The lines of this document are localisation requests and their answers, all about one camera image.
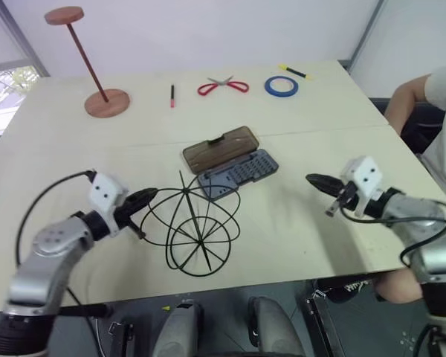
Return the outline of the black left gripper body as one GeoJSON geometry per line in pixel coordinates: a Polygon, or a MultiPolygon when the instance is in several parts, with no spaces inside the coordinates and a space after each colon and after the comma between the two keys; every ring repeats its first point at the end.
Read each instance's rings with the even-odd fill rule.
{"type": "Polygon", "coordinates": [[[129,228],[139,239],[145,238],[145,233],[132,221],[132,216],[146,207],[144,195],[131,195],[114,212],[114,219],[120,230],[129,228]]]}

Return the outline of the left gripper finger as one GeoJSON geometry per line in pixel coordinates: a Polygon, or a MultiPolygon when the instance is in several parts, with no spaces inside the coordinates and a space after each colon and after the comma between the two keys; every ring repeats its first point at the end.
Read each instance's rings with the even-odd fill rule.
{"type": "Polygon", "coordinates": [[[128,196],[131,202],[151,202],[158,193],[157,188],[145,188],[128,196]]]}
{"type": "Polygon", "coordinates": [[[158,190],[139,190],[133,194],[135,209],[144,209],[157,195],[158,190]]]}

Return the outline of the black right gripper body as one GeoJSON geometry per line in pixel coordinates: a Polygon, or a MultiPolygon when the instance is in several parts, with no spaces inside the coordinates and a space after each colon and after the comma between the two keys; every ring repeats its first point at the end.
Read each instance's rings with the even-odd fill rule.
{"type": "Polygon", "coordinates": [[[354,211],[358,204],[357,191],[358,188],[353,181],[349,181],[347,184],[342,186],[337,198],[327,208],[326,215],[334,216],[335,213],[342,208],[347,208],[350,211],[354,211]]]}

